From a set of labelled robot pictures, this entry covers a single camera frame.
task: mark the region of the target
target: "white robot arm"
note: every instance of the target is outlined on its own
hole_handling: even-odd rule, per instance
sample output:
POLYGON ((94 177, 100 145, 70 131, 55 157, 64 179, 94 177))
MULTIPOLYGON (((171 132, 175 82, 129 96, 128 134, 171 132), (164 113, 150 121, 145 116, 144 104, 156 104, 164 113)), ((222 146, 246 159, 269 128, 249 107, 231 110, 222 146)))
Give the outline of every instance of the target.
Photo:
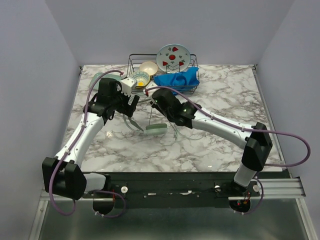
MULTIPOLYGON (((133 78, 125 78, 120 81, 121 91, 113 86, 115 80, 101 80, 96 101, 94 98, 89 102, 89 109, 86 118, 86 128, 82 135, 63 159, 61 171, 57 174, 53 193, 72 198, 79 199, 84 193, 94 190, 102 190, 108 184, 108 179, 100 173, 85 173, 80 170, 84 156, 93 141, 96 134, 104 127, 107 120, 112 120, 115 111, 132 117, 136 109, 139 97, 136 96, 131 103, 128 104, 129 97, 132 94, 132 88, 135 87, 137 81, 133 78)), ((148 86, 154 87, 155 83, 150 83, 148 86)), ((201 108, 202 112, 197 110, 189 102, 180 103, 180 101, 168 89, 155 89, 147 92, 151 99, 153 108, 160 111, 170 122, 178 126, 185 126, 203 130, 219 137, 222 137, 239 148, 244 149, 242 163, 234 176, 233 182, 236 188, 246 190, 253 176, 262 170, 269 152, 272 147, 272 142, 268 134, 251 133, 241 131, 240 129, 223 124, 219 121, 211 119, 205 113, 215 116, 218 119, 224 120, 233 125, 241 126, 242 128, 266 128, 262 123, 257 123, 256 126, 235 122, 209 112, 205 108, 201 108)), ((57 165, 57 162, 62 159, 66 149, 75 141, 83 124, 85 116, 83 114, 81 121, 70 137, 69 141, 63 146, 55 158, 47 157, 42 164, 43 179, 45 190, 48 191, 49 181, 52 176, 52 169, 57 165)))

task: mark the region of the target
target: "wire dish rack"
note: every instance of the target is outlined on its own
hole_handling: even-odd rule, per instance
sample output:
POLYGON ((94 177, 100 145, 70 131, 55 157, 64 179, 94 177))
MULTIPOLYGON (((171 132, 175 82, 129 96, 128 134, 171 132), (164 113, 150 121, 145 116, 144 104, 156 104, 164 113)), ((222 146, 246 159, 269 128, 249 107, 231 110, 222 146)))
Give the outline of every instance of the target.
MULTIPOLYGON (((138 72, 139 67, 142 63, 150 61, 156 63, 156 57, 157 54, 141 54, 141 53, 133 53, 129 55, 129 60, 128 60, 128 67, 126 70, 126 75, 130 76, 133 72, 138 72)), ((183 71, 185 72, 188 70, 190 67, 198 67, 198 61, 197 61, 197 56, 195 54, 190 54, 191 61, 189 66, 183 71)), ((158 68, 158 72, 154 76, 159 76, 163 74, 169 74, 167 71, 162 71, 161 69, 158 68)), ((197 79, 200 82, 199 78, 199 71, 197 72, 197 79)), ((197 85, 181 85, 181 86, 168 86, 170 88, 173 88, 181 93, 184 94, 193 94, 195 90, 197 89, 199 84, 197 85)), ((139 93, 142 92, 144 88, 135 88, 132 92, 133 93, 139 93)))

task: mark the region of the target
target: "small bowl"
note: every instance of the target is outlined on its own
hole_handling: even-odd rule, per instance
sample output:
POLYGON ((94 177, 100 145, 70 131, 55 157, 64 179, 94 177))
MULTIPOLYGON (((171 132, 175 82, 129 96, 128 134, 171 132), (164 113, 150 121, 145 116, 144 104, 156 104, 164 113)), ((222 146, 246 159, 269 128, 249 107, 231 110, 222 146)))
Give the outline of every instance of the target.
POLYGON ((139 70, 153 76, 158 72, 158 65, 152 61, 145 61, 141 63, 139 70))
POLYGON ((137 81, 137 89, 144 88, 150 82, 150 75, 145 71, 135 71, 130 75, 130 77, 133 77, 137 81))

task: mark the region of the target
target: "green dish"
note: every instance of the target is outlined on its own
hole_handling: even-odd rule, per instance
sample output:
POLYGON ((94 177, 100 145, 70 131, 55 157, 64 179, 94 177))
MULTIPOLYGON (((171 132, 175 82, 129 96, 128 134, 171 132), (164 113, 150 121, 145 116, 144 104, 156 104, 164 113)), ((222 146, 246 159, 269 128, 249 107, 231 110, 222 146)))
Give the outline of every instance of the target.
MULTIPOLYGON (((97 78, 100 77, 102 74, 104 74, 104 73, 103 73, 103 72, 98 72, 98 73, 96 73, 96 74, 93 76, 93 78, 91 79, 90 84, 89 84, 89 87, 90 87, 90 88, 92 87, 92 85, 94 84, 94 82, 97 80, 97 78)), ((117 81, 122 80, 122 77, 121 77, 121 76, 119 76, 119 75, 114 75, 114 74, 111 74, 111 73, 108 73, 108 74, 104 75, 103 78, 115 79, 115 80, 117 80, 117 81)), ((98 90, 98 88, 99 88, 99 82, 100 82, 100 80, 94 85, 94 87, 93 87, 94 90, 98 90)))

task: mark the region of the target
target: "white marble surface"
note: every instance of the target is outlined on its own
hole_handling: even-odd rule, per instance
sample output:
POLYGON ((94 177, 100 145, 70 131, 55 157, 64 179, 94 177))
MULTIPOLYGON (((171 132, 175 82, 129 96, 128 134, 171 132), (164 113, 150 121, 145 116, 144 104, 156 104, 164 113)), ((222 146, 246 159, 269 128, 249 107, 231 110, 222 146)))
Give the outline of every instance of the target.
MULTIPOLYGON (((97 72, 112 69, 127 72, 125 65, 84 66, 65 142, 80 122, 92 77, 97 72)), ((194 102, 220 116, 252 125, 259 121, 269 128, 250 66, 201 65, 199 73, 200 85, 190 97, 194 102)), ((149 123, 150 111, 151 107, 142 103, 133 118, 145 127, 149 123)), ((122 115, 116 113, 90 145, 81 169, 104 172, 229 172, 239 167, 243 150, 231 142, 207 132, 181 127, 178 129, 184 135, 201 139, 179 137, 176 141, 173 128, 156 110, 152 113, 151 123, 167 123, 168 133, 154 137, 133 132, 124 124, 122 115)), ((280 161, 274 144, 267 162, 280 161)), ((281 171, 281 168, 265 167, 264 170, 281 171)))

